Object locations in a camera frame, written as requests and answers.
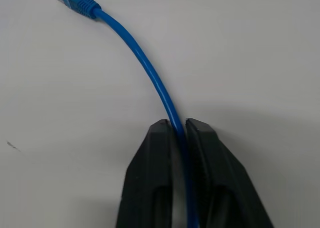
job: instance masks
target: white table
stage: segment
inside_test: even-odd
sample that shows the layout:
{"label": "white table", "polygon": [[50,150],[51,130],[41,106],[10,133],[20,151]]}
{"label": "white table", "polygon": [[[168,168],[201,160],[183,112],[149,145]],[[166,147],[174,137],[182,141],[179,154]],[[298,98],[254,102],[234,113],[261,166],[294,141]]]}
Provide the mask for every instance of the white table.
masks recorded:
{"label": "white table", "polygon": [[[318,227],[319,0],[96,1],[182,119],[209,123],[244,164],[275,227]],[[114,227],[126,168],[166,117],[107,25],[56,0],[0,0],[1,228]]]}

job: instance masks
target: ethernet cable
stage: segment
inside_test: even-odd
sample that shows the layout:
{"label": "ethernet cable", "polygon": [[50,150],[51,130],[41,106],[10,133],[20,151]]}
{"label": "ethernet cable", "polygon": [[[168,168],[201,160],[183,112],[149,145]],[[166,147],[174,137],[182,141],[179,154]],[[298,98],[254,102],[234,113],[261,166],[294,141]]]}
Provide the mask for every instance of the ethernet cable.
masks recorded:
{"label": "ethernet cable", "polygon": [[156,70],[148,60],[143,50],[134,40],[132,35],[115,19],[102,11],[101,6],[94,0],[58,0],[70,9],[82,14],[90,19],[99,18],[106,22],[130,47],[137,59],[142,64],[144,70],[150,77],[156,91],[158,92],[165,110],[169,116],[170,122],[177,135],[180,151],[183,159],[184,181],[186,188],[186,205],[187,205],[187,226],[188,228],[198,228],[198,217],[196,213],[195,202],[192,192],[192,182],[189,175],[189,155],[187,150],[187,141],[184,127],[180,121],[176,108]]}

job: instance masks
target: blue cable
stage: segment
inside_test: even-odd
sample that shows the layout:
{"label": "blue cable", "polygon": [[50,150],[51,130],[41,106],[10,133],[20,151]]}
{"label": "blue cable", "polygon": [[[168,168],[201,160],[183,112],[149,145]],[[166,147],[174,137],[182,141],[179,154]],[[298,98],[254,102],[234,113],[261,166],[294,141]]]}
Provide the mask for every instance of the blue cable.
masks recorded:
{"label": "blue cable", "polygon": [[94,0],[59,0],[64,3],[66,6],[71,8],[72,10],[88,17],[91,19],[100,18],[105,21],[129,46],[129,48],[133,51],[137,59],[142,64],[144,70],[150,77],[156,91],[158,92],[165,110],[169,116],[170,122],[173,126],[173,129],[176,133],[176,136],[179,141],[180,151],[183,159],[183,169],[184,169],[184,180],[185,180],[185,188],[186,188],[186,204],[187,204],[187,226],[188,228],[198,228],[198,217],[195,209],[195,203],[192,192],[192,182],[189,176],[189,156],[187,150],[187,141],[185,136],[185,130],[180,122],[180,118],[178,116],[177,110],[172,102],[172,99],[169,96],[163,82],[161,81],[159,75],[156,70],[152,66],[149,59],[144,54],[143,50],[140,48],[138,43],[132,37],[132,35],[115,19],[113,19],[110,15],[106,14],[101,10],[99,4],[97,4]]}

